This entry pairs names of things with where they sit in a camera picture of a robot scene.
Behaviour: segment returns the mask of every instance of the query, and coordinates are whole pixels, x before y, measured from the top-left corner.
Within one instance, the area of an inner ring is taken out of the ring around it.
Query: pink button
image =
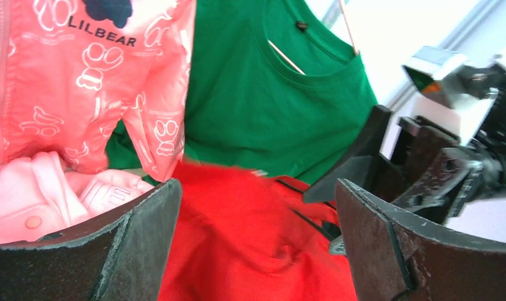
[[[30,216],[26,219],[26,227],[28,229],[36,229],[42,224],[42,219],[39,216]]]

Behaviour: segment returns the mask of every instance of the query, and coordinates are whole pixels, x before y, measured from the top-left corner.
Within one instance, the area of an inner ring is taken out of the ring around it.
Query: white wall
[[[332,0],[308,0],[320,19]],[[478,0],[351,0],[349,21],[356,44],[362,50],[367,74],[380,103],[389,103],[406,82],[401,65],[422,46],[439,45],[470,12]],[[343,19],[332,27],[349,42]],[[506,44],[506,0],[457,49],[479,66],[489,64]],[[382,152],[391,153],[398,134],[399,116],[409,115],[414,96],[392,120]],[[447,226],[468,234],[506,242],[506,198],[477,201],[465,206]]]

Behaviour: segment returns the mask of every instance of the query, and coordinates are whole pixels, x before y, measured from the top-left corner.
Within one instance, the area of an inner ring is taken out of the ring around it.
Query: pink garment
[[[127,24],[104,14],[111,3],[128,13],[132,5]],[[0,165],[55,151],[74,170],[101,172],[123,119],[144,171],[168,179],[184,148],[195,8],[195,0],[0,0]]]
[[[125,204],[151,190],[139,176],[109,169],[68,171],[56,152],[0,166],[0,244],[34,241]]]

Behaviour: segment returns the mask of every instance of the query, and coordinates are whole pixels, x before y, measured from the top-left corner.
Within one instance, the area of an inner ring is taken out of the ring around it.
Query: red cloth
[[[357,300],[348,261],[291,208],[319,225],[338,224],[335,210],[242,169],[179,164],[174,177],[184,194],[160,301]]]

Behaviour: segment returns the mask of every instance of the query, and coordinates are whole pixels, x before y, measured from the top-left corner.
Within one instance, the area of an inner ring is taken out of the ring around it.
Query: shirt sleeve
[[[195,11],[195,0],[177,0],[162,17],[167,22],[148,33],[159,47],[142,90],[123,117],[142,168],[160,182],[171,177],[184,152]]]

